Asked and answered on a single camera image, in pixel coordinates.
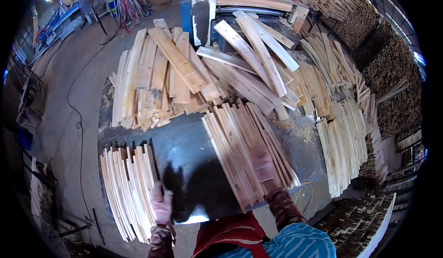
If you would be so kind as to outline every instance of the pink glove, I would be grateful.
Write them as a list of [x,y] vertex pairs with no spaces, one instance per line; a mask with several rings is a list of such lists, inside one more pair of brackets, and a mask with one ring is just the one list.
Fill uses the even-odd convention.
[[252,167],[260,183],[274,179],[272,173],[272,157],[264,145],[260,145],[251,151]]
[[152,207],[156,214],[156,223],[168,225],[171,222],[172,214],[172,191],[165,191],[162,196],[162,184],[156,182],[154,191],[152,192]]

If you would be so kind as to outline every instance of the metal table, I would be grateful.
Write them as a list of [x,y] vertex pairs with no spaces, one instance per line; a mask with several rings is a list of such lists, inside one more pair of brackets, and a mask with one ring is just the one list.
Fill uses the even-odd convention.
[[[108,216],[112,212],[103,185],[100,155],[104,147],[132,146],[144,143],[153,147],[157,172],[165,189],[174,192],[173,213],[175,223],[203,222],[209,219],[241,213],[240,207],[231,191],[228,180],[219,163],[210,139],[202,124],[203,114],[182,115],[171,120],[170,124],[143,132],[123,127],[113,128],[112,104],[114,87],[107,78],[103,88],[100,116],[98,122],[98,156],[102,194]],[[293,111],[289,116],[294,126],[311,129],[310,136],[303,138],[302,132],[271,128],[282,142],[282,147],[291,161],[300,181],[314,182],[326,173],[326,167],[314,120],[302,117]],[[290,193],[302,187],[294,187]],[[248,210],[256,209],[266,203],[256,203]]]

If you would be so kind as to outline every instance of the forearm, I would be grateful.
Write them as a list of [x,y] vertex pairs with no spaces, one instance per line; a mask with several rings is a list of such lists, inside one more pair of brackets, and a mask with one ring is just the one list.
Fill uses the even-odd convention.
[[269,203],[269,209],[275,217],[277,230],[280,231],[291,223],[304,222],[307,224],[306,218],[292,202],[287,189],[276,188],[272,183],[264,184],[269,191],[269,194],[264,198]]
[[151,241],[148,258],[173,258],[172,235],[165,225],[156,225],[151,228]]

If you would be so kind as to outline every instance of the person's left hand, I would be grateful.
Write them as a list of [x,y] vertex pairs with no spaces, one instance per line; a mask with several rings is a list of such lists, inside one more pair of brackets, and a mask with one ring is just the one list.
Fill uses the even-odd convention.
[[156,223],[168,225],[171,222],[172,214],[172,191],[165,191],[162,196],[162,184],[156,182],[154,191],[152,192],[152,207],[156,214]]

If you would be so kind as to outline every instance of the striped shirt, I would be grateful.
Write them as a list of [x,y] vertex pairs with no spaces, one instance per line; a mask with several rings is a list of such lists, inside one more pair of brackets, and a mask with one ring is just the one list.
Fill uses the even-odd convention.
[[[292,223],[268,243],[263,249],[269,258],[336,258],[335,246],[329,236],[303,222]],[[252,258],[251,251],[236,249],[214,255],[212,258]]]

